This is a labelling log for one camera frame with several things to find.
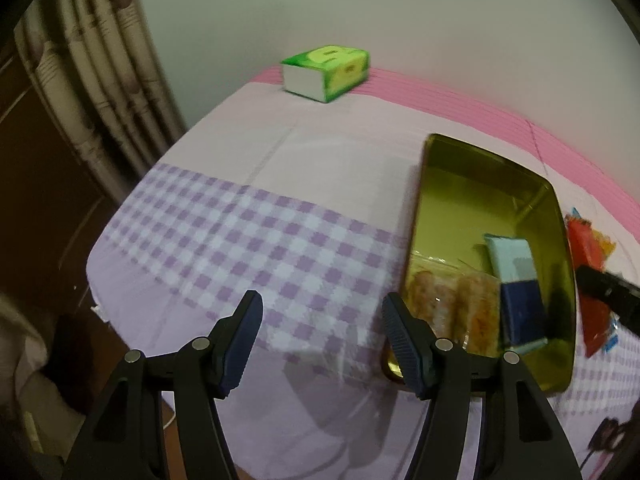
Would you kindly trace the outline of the red snack packet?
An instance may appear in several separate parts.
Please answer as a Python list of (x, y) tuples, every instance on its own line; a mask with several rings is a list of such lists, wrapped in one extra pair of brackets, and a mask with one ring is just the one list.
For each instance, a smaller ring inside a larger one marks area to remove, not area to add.
[(565, 217), (565, 224), (582, 316), (585, 357), (590, 359), (605, 346), (610, 336), (611, 310), (597, 293), (606, 260), (614, 252), (616, 243), (576, 212)]

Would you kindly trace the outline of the clear pack of biscuits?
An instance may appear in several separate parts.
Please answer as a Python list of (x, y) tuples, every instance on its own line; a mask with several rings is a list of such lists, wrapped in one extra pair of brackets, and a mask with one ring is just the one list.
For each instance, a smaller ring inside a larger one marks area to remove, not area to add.
[(493, 358), (500, 350), (500, 283), (469, 266), (414, 254), (406, 273), (406, 303), (438, 338)]

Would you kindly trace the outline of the light blue navy packet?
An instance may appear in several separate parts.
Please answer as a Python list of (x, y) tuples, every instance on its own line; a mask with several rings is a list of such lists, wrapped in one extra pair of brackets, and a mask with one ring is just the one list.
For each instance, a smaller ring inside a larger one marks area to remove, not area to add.
[(521, 356), (548, 344), (534, 258), (527, 240), (486, 234), (492, 272), (500, 282), (504, 348)]

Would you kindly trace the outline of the gold toffee tin box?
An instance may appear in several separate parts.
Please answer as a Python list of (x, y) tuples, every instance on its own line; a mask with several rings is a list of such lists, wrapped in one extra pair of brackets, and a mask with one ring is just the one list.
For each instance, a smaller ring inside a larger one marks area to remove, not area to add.
[(570, 385), (574, 271), (558, 198), (540, 174), (429, 136), (399, 292), (437, 336), (481, 356), (518, 352), (544, 393)]

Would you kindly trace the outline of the pink purple checked tablecloth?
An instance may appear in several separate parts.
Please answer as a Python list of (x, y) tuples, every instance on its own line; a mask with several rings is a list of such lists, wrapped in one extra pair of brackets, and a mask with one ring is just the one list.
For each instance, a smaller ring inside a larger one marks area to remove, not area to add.
[(241, 385), (219, 404), (257, 479), (399, 479), (426, 406), (380, 372), (381, 299), (406, 250), (425, 139), (442, 133), (546, 177), (565, 211), (616, 241), (639, 277), (639, 206), (527, 119), (375, 70), (329, 104), (267, 70), (186, 133), (92, 248), (92, 296), (149, 356), (210, 331), (244, 292), (265, 315)]

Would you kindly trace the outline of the dark wooden cabinet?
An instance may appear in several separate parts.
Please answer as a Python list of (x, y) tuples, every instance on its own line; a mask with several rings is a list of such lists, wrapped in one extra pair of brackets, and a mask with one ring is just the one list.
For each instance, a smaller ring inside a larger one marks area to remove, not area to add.
[(1, 48), (1, 290), (40, 330), (88, 295), (90, 249), (114, 214), (55, 127), (13, 40)]

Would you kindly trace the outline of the green tissue pack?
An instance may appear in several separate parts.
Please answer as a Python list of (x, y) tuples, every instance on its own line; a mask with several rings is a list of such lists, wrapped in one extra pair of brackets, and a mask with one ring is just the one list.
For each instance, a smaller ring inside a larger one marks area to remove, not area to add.
[(367, 50), (328, 44), (283, 60), (283, 89), (320, 103), (329, 103), (369, 78)]

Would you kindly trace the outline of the beige patterned curtain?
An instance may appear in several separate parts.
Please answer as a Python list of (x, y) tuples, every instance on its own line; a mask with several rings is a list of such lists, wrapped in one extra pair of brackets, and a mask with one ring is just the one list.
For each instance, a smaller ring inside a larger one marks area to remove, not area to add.
[(121, 203), (186, 132), (140, 0), (30, 0), (13, 38), (54, 124)]

